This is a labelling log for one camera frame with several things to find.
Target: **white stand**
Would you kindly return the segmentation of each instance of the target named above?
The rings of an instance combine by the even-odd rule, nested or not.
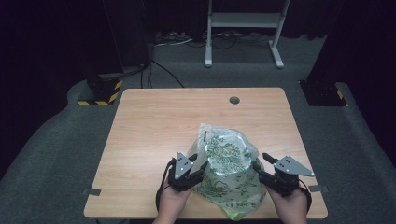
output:
[[[207,12],[207,40],[205,66],[212,66],[212,27],[260,27],[276,28],[274,40],[268,41],[277,68],[285,65],[277,50],[277,42],[286,19],[290,0],[285,0],[281,13],[212,13],[212,0],[209,0]]]

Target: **wooden table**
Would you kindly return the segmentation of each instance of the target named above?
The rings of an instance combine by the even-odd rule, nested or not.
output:
[[[240,103],[230,103],[236,96]],[[133,89],[121,96],[93,189],[85,206],[86,217],[154,218],[155,193],[166,163],[180,151],[187,154],[201,123],[236,129],[274,158],[291,155],[312,170],[302,139],[280,88]],[[273,166],[264,161],[265,170]],[[316,185],[313,177],[301,179]],[[320,192],[312,193],[308,218],[325,218]],[[227,218],[207,199],[193,193],[180,218]],[[259,209],[245,218],[277,218],[266,195]]]

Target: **plastic bag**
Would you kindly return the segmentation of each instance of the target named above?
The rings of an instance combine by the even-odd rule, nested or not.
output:
[[[197,141],[189,156],[198,153],[191,172],[209,161],[204,180],[194,190],[218,205],[231,220],[242,219],[256,210],[266,190],[253,170],[259,150],[237,130],[201,124]]]

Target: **yellow black hazard tape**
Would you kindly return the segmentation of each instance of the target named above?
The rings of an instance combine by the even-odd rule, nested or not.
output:
[[[122,81],[117,82],[106,100],[78,100],[78,105],[113,105],[119,95],[121,85]]]

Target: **dark background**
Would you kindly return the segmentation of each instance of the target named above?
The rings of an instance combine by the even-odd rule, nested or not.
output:
[[[109,22],[106,14],[109,7],[114,9],[114,5],[105,6],[108,1],[0,3],[1,176],[35,130],[67,105],[66,94],[74,84],[92,74],[122,73],[125,67],[147,60],[136,54],[133,44],[145,43],[139,38],[144,35],[142,29],[186,32],[194,41],[203,41],[207,1],[132,2],[135,5],[129,6],[134,12],[116,14],[120,17],[116,23]],[[213,10],[271,12],[282,7],[275,0],[252,0],[242,7],[239,3],[215,0]],[[311,39],[329,35],[310,78],[348,84],[379,144],[395,164],[394,9],[391,1],[292,0],[282,35]],[[123,20],[140,22],[131,28]],[[122,35],[115,28],[125,38],[137,40],[117,39],[114,34]]]

